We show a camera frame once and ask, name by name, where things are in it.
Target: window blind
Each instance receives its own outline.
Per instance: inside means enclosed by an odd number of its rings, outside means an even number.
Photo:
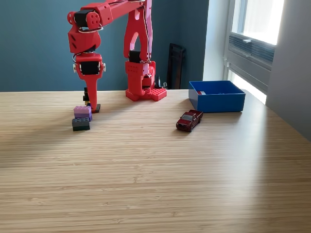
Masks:
[[[231,34],[229,36],[229,49],[230,47],[238,49],[248,56],[262,59],[268,63],[273,62],[275,46],[268,43],[261,43],[242,35]]]

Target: white wall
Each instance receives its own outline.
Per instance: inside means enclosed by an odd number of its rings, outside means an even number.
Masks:
[[[311,0],[285,0],[267,106],[311,141]]]
[[[204,81],[222,80],[229,0],[209,0]]]

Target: purple lego brick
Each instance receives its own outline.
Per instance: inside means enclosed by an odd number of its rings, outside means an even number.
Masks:
[[[76,106],[74,109],[73,109],[73,112],[75,114],[90,114],[92,113],[92,109],[90,106]]]
[[[76,119],[78,119],[78,118],[88,118],[89,121],[91,121],[91,120],[93,119],[92,113],[90,113],[90,114],[75,113],[75,114],[74,114],[74,118],[76,118]]]

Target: black lego brick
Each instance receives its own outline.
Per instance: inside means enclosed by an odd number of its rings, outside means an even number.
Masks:
[[[101,109],[101,105],[100,105],[100,104],[97,104],[96,109],[95,109],[94,112],[95,112],[95,113],[99,113],[100,109]]]
[[[89,126],[89,118],[72,119],[72,127]]]
[[[90,130],[89,125],[88,126],[79,126],[79,127],[73,127],[73,131],[85,131],[85,130]]]
[[[88,95],[83,96],[83,101],[89,101]]]

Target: black object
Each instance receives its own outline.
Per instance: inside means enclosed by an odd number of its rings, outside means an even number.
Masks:
[[[95,113],[99,113],[100,109],[101,109],[101,105],[97,104],[96,109],[95,109]]]
[[[83,75],[98,74],[98,62],[81,62],[81,73]]]
[[[156,79],[155,79],[155,89],[161,89],[161,80],[160,80],[160,76],[157,75]]]
[[[77,23],[78,27],[87,27],[86,15],[93,11],[93,9],[86,9],[74,13],[74,21]]]
[[[129,58],[130,58],[130,62],[140,63],[141,62],[140,51],[134,51],[134,50],[130,51]]]
[[[73,131],[90,130],[89,118],[72,119]]]
[[[85,131],[85,130],[90,130],[90,126],[78,126],[78,127],[73,127],[73,131]]]
[[[91,48],[88,50],[85,50],[84,52],[94,52],[96,50],[96,45],[93,45]]]
[[[89,101],[89,97],[88,97],[88,93],[87,93],[87,87],[84,88],[83,101]]]
[[[186,49],[180,45],[170,44],[169,63],[167,69],[167,86],[172,89],[173,71],[176,71],[174,89],[180,89],[182,64],[185,58]]]
[[[85,94],[85,96],[83,96],[83,101],[89,101],[88,94]]]

